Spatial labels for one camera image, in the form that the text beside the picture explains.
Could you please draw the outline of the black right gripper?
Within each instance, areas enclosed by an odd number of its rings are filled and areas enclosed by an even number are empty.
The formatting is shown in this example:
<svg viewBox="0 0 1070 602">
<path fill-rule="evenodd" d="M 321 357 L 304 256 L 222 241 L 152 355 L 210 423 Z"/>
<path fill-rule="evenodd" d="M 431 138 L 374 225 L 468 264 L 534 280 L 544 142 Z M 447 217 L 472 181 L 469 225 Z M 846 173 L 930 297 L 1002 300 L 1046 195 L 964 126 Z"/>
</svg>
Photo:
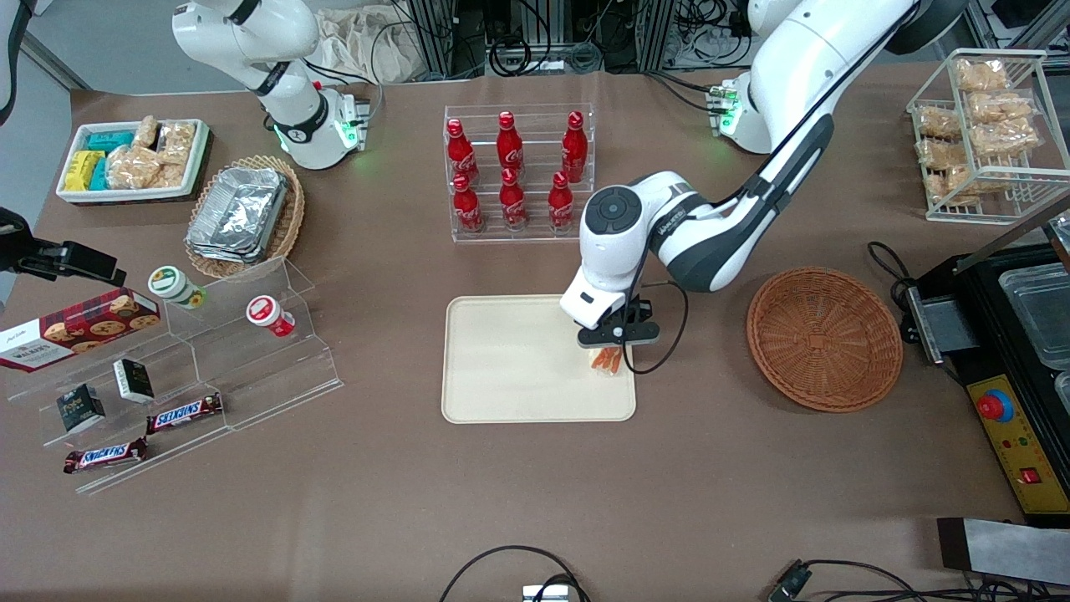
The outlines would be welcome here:
<svg viewBox="0 0 1070 602">
<path fill-rule="evenodd" d="M 81 277 L 122 287 L 126 271 L 118 259 L 77 242 L 22 245 L 13 251 L 13 272 L 34 277 Z"/>
</svg>

